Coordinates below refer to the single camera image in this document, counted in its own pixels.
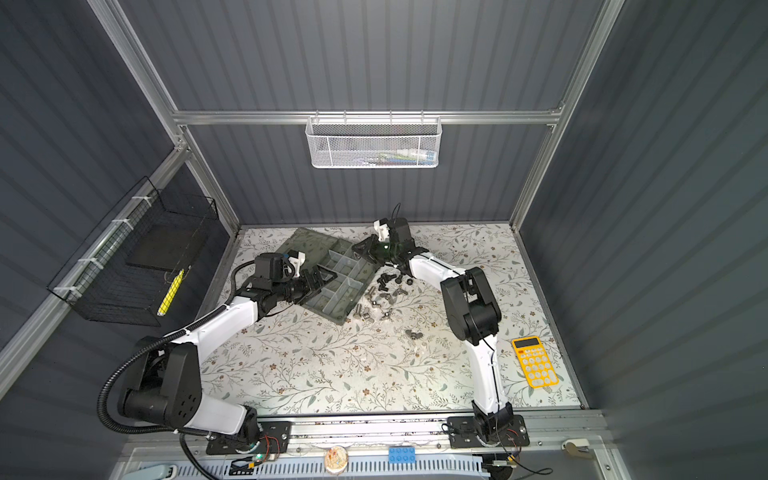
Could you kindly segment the green compartment organizer box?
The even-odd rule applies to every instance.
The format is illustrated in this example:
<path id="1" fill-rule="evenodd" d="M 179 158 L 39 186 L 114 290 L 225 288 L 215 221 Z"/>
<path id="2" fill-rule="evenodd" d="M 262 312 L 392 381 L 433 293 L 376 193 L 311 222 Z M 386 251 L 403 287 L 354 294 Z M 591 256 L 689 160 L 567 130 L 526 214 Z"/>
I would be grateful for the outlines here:
<path id="1" fill-rule="evenodd" d="M 303 303 L 309 311 L 342 325 L 370 286 L 377 269 L 352 250 L 351 241 L 298 228 L 277 249 L 280 253 L 295 250 L 305 254 L 303 269 L 317 267 L 321 278 L 335 274 L 319 293 Z"/>

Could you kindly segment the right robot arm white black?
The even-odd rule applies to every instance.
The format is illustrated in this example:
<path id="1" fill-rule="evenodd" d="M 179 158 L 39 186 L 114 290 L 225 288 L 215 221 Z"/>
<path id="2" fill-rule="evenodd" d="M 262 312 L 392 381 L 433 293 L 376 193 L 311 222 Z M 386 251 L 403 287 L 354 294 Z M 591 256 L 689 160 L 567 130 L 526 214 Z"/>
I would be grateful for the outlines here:
<path id="1" fill-rule="evenodd" d="M 512 424 L 514 410 L 504 393 L 498 358 L 502 312 L 484 271 L 454 266 L 417 246 L 403 217 L 377 220 L 374 230 L 352 246 L 354 254 L 374 265 L 393 266 L 440 291 L 450 330 L 469 355 L 474 428 L 487 442 Z"/>

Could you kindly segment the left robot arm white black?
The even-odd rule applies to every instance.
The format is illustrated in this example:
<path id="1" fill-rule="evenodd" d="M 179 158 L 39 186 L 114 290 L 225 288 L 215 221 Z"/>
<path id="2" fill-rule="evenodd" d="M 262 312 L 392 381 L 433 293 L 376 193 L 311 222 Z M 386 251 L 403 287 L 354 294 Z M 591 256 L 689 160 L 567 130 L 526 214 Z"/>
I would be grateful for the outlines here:
<path id="1" fill-rule="evenodd" d="M 213 311 L 163 337 L 143 340 L 99 393 L 102 424 L 126 434 L 213 433 L 257 443 L 262 433 L 256 410 L 205 394 L 202 365 L 279 304 L 302 305 L 338 277 L 327 267 L 304 262 L 304 254 L 295 250 L 259 254 L 247 264 L 252 274 L 233 279 L 229 297 Z"/>

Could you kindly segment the dark screws pair apart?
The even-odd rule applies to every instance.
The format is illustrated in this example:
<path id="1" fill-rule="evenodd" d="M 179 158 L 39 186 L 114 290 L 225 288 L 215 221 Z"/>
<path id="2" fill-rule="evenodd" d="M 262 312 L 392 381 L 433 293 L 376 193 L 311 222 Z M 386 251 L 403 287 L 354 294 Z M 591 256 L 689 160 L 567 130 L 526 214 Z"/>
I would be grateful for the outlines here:
<path id="1" fill-rule="evenodd" d="M 410 330 L 410 329 L 407 329 L 407 330 L 405 331 L 405 334 L 406 334 L 406 335 L 407 335 L 407 336 L 408 336 L 408 337 L 409 337 L 411 340 L 418 340 L 418 339 L 421 339 L 421 338 L 423 337 L 423 334 L 422 334 L 421 332 L 418 332 L 418 331 L 413 331 L 413 330 Z"/>

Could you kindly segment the markers in white basket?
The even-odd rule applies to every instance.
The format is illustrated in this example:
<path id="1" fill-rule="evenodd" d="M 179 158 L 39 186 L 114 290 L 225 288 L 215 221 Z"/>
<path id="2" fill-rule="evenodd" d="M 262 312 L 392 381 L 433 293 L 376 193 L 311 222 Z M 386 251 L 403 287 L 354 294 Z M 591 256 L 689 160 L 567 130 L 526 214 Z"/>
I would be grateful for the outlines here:
<path id="1" fill-rule="evenodd" d="M 433 167 L 438 164 L 438 153 L 425 149 L 399 149 L 370 152 L 354 161 L 378 167 Z"/>

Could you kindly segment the yellow marker in black basket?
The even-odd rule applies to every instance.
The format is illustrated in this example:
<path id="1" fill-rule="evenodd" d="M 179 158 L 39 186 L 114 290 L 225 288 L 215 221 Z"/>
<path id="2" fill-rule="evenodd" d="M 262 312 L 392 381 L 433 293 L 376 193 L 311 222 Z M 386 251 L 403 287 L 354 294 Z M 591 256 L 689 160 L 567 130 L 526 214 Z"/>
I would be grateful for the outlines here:
<path id="1" fill-rule="evenodd" d="M 181 269 L 177 275 L 174 277 L 174 279 L 171 281 L 163 299 L 160 302 L 160 305 L 158 306 L 156 315 L 158 317 L 164 317 L 169 309 L 171 304 L 173 303 L 173 300 L 175 299 L 175 296 L 180 289 L 180 286 L 185 278 L 185 270 Z"/>

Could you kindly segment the blue toy brick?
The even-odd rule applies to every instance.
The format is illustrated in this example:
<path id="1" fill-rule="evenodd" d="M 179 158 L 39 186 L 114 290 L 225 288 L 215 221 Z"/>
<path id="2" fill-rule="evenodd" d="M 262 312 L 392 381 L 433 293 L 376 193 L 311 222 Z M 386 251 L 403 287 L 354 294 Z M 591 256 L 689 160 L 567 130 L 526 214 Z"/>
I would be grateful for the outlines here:
<path id="1" fill-rule="evenodd" d="M 388 450 L 388 462 L 392 465 L 411 465 L 416 463 L 416 451 L 414 447 L 390 447 Z"/>

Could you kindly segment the yellow calculator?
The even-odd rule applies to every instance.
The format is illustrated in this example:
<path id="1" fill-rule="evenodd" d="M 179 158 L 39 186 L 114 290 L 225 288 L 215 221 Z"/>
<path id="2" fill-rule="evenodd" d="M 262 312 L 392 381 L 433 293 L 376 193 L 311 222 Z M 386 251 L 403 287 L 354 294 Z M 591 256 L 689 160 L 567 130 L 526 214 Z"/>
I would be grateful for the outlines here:
<path id="1" fill-rule="evenodd" d="M 559 383 L 553 363 L 539 337 L 517 338 L 511 341 L 511 345 L 529 387 L 540 389 Z"/>

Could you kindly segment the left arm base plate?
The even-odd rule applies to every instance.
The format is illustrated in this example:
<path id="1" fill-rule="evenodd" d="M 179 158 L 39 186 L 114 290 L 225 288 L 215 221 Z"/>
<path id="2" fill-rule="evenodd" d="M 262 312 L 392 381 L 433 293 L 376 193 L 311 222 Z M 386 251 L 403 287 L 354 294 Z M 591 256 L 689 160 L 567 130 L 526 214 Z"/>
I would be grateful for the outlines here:
<path id="1" fill-rule="evenodd" d="M 250 431 L 237 434 L 214 434 L 206 446 L 207 455 L 278 455 L 285 453 L 293 424 L 288 421 L 258 421 Z"/>

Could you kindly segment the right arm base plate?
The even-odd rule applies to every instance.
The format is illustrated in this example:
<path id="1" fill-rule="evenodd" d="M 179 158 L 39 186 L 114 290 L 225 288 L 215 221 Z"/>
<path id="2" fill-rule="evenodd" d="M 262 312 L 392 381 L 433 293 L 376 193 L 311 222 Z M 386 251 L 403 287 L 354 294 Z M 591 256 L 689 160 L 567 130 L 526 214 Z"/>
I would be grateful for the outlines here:
<path id="1" fill-rule="evenodd" d="M 448 417 L 441 425 L 454 449 L 522 448 L 530 445 L 528 429 L 521 415 L 480 422 L 473 416 Z"/>

